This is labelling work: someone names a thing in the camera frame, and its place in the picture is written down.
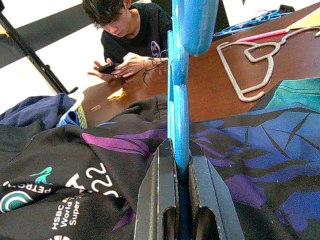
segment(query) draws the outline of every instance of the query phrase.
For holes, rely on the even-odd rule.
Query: black clothing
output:
[[[132,5],[140,14],[140,30],[136,37],[116,37],[103,31],[101,43],[104,59],[122,63],[123,57],[132,52],[140,56],[166,57],[168,49],[167,34],[172,29],[170,16],[155,3],[136,3]]]

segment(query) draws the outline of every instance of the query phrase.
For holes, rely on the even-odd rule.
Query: wooden table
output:
[[[219,44],[283,29],[319,7],[320,2],[252,29],[214,41],[205,54],[198,57],[190,56],[187,81],[190,120],[198,122],[244,113],[257,103],[257,101],[242,102],[238,99],[218,55],[216,48]],[[267,93],[281,80],[320,76],[320,38],[314,37],[316,32],[316,30],[310,30],[289,38],[280,51],[273,56],[274,69],[268,85],[246,96],[256,95],[260,91]],[[255,42],[279,42],[283,36],[274,36]],[[250,63],[244,55],[246,48],[246,46],[230,46],[223,50],[241,89],[259,84],[268,66],[266,60]],[[272,50],[271,47],[264,47],[256,50],[253,55],[258,57]],[[144,81],[143,71],[141,71],[127,79],[115,79],[109,83],[101,83],[86,89],[83,109],[89,127],[109,120],[136,101],[166,93],[167,65],[163,64],[148,72]],[[110,94],[121,87],[126,92],[122,98],[107,100]]]

